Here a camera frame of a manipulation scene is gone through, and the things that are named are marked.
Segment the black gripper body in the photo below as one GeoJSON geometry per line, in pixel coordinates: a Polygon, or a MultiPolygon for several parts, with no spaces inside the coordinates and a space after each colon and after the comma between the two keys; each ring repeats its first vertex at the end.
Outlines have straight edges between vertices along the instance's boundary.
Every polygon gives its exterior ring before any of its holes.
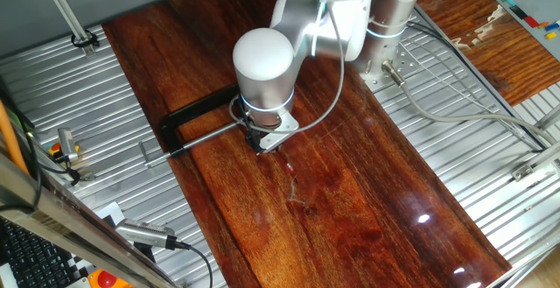
{"type": "Polygon", "coordinates": [[[244,136],[247,144],[259,144],[262,137],[267,135],[267,132],[257,130],[253,122],[246,116],[242,118],[242,123],[246,128],[244,136]]]}

